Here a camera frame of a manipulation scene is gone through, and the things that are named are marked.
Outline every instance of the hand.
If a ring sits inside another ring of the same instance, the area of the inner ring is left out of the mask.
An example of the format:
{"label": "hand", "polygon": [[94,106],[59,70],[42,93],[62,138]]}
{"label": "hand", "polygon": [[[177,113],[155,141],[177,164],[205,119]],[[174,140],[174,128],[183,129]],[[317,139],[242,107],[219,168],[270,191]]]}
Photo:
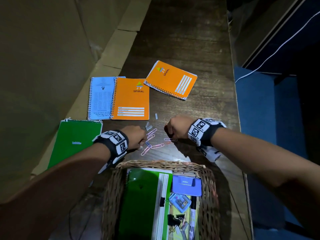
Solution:
{"label": "hand", "polygon": [[188,115],[178,114],[170,119],[167,125],[168,133],[173,134],[172,139],[188,139],[188,131],[194,121],[196,119]]}
{"label": "hand", "polygon": [[121,129],[121,131],[129,139],[128,150],[140,148],[147,140],[146,131],[141,129],[140,126],[129,125]]}

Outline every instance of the wooden table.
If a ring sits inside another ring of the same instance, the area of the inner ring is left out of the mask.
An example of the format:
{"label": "wooden table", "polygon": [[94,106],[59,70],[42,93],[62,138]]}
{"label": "wooden table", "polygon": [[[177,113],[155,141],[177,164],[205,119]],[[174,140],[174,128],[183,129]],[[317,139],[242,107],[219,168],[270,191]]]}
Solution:
{"label": "wooden table", "polygon": [[[239,131],[226,11],[226,0],[152,0],[120,76],[145,78],[157,60],[198,75],[186,101],[150,88],[149,122],[158,129],[150,141],[152,145],[164,142],[164,125],[181,113],[195,118],[212,117]],[[144,128],[146,121],[106,120],[103,131],[126,125]],[[219,196],[221,239],[247,239],[247,235],[251,238],[243,174],[230,160],[222,156],[210,163],[191,143],[171,143],[149,150],[144,156],[141,152],[130,153],[125,160],[191,160],[212,169]],[[91,221],[99,222],[99,211],[101,204],[96,206]],[[78,222],[82,226],[73,232],[82,230],[85,219]],[[86,231],[82,239],[90,235],[90,227]]]}

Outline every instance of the paper clip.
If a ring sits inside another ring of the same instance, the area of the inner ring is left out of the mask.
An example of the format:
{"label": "paper clip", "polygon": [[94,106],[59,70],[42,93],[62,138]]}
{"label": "paper clip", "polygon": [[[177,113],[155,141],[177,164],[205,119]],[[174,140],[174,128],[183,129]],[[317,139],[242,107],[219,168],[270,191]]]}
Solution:
{"label": "paper clip", "polygon": [[174,139],[171,139],[171,138],[164,138],[165,141],[178,141],[178,139],[174,140]]}
{"label": "paper clip", "polygon": [[164,144],[159,144],[159,145],[153,145],[151,146],[151,149],[156,149],[156,148],[160,148],[160,147],[164,147]]}
{"label": "paper clip", "polygon": [[144,149],[144,151],[141,153],[141,156],[145,155],[150,148],[151,148],[151,145],[149,145],[146,149]]}
{"label": "paper clip", "polygon": [[146,136],[151,136],[153,133],[155,133],[157,131],[157,128],[153,129],[152,131],[150,131],[149,133],[146,134]]}
{"label": "paper clip", "polygon": [[149,141],[149,140],[151,140],[151,139],[154,138],[155,136],[156,136],[155,134],[152,134],[151,136],[148,136],[148,137],[146,138],[146,142]]}

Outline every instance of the marker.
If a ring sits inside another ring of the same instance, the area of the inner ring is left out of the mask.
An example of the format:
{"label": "marker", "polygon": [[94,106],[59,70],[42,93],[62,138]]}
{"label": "marker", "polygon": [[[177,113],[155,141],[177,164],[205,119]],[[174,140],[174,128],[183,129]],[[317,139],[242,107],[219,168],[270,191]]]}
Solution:
{"label": "marker", "polygon": [[188,240],[193,240],[195,237],[196,208],[197,208],[197,197],[191,196]]}

